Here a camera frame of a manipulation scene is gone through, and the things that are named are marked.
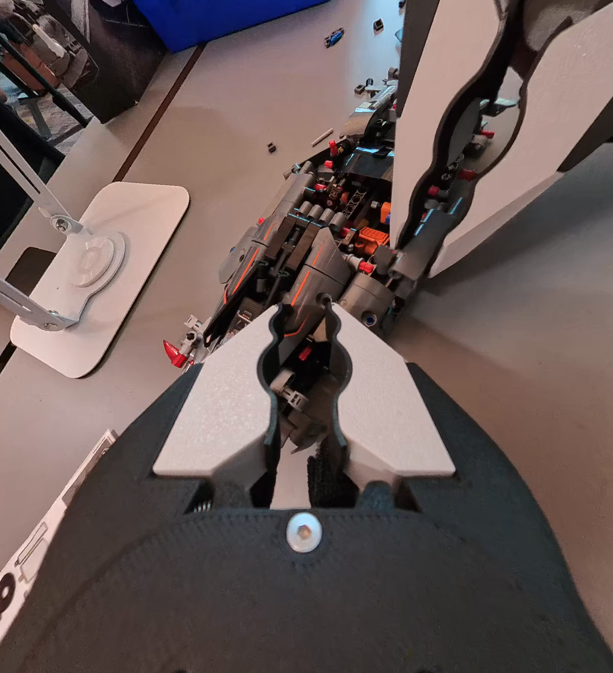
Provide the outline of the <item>lego sticker sheet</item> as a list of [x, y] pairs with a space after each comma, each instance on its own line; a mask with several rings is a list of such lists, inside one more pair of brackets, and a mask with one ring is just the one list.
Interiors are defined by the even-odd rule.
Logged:
[[30, 593], [43, 559], [76, 492], [116, 442], [117, 433], [107, 429], [67, 482], [45, 515], [0, 572], [0, 642], [13, 624]]

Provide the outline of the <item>large grey lego vehicle model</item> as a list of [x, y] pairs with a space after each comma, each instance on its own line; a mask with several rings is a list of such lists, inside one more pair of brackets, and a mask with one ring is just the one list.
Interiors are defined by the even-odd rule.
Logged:
[[[518, 106], [499, 98], [475, 102], [464, 139], [446, 166], [428, 181], [422, 222], [432, 209], [454, 214], [453, 185], [477, 177], [471, 168], [495, 132], [495, 116]], [[336, 384], [329, 373], [325, 310], [339, 304], [382, 340], [417, 284], [373, 275], [373, 255], [390, 246], [391, 187], [397, 122], [396, 90], [359, 106], [338, 141], [292, 169], [277, 204], [244, 234], [220, 269], [222, 297], [206, 322], [187, 322], [181, 347], [165, 342], [171, 363], [187, 371], [230, 341], [268, 308], [280, 307], [277, 397], [280, 447], [307, 450], [325, 439], [328, 402]]]

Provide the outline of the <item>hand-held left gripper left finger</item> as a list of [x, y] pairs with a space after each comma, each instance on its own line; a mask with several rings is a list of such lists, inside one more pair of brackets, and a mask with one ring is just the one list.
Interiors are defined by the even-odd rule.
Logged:
[[277, 373], [280, 307], [272, 306], [194, 367], [193, 383], [153, 464], [167, 478], [227, 484], [255, 507], [274, 497], [280, 458]]

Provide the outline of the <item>black metal chair frame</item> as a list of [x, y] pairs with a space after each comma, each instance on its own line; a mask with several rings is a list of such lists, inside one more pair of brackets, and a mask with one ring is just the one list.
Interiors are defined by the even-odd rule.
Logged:
[[76, 106], [74, 88], [92, 80], [97, 67], [43, 1], [0, 1], [0, 73], [20, 91], [20, 101], [46, 139], [50, 130], [36, 105], [46, 96], [76, 122], [62, 139], [92, 121], [91, 113]]

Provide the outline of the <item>dark lego set box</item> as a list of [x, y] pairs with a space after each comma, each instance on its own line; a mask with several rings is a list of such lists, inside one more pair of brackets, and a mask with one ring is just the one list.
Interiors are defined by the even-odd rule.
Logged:
[[100, 122], [136, 105], [166, 47], [134, 1], [44, 1], [71, 39], [67, 88]]

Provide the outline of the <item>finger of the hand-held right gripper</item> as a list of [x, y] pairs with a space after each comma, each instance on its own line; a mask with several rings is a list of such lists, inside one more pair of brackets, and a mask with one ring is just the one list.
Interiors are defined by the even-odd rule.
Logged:
[[391, 241], [403, 247], [428, 179], [446, 165], [468, 88], [490, 60], [505, 14], [500, 1], [408, 1], [395, 126]]
[[445, 237], [428, 276], [445, 271], [613, 135], [594, 123], [613, 99], [613, 1], [556, 33], [521, 88], [505, 150], [475, 182], [470, 206]]

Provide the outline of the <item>blue plastic bin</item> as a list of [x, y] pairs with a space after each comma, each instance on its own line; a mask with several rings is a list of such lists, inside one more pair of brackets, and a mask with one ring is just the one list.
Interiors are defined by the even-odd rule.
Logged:
[[173, 52], [300, 12], [324, 1], [134, 1]]

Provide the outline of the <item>grey lego cylinder assembly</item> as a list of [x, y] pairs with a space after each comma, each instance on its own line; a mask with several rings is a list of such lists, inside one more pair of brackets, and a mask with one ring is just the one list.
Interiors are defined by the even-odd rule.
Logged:
[[406, 245], [396, 248], [386, 245], [376, 249], [373, 275], [398, 282], [420, 281], [455, 225], [454, 215], [432, 209]]

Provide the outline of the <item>scattered small lego pieces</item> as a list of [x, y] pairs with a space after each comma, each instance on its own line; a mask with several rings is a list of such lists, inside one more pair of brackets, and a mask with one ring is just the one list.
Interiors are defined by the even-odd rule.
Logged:
[[396, 90], [401, 37], [401, 25], [394, 30], [393, 24], [379, 17], [353, 28], [338, 26], [323, 39], [327, 51], [341, 52], [344, 57], [344, 84], [353, 82], [349, 90], [360, 106], [364, 100], [384, 96], [386, 90]]

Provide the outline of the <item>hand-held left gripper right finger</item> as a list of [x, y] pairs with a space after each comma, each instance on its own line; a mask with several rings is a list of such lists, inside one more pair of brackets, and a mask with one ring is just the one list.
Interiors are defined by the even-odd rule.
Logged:
[[336, 384], [327, 434], [309, 459], [311, 505], [351, 506], [372, 483], [395, 494], [413, 479], [453, 477], [409, 364], [339, 304], [328, 303], [325, 327]]

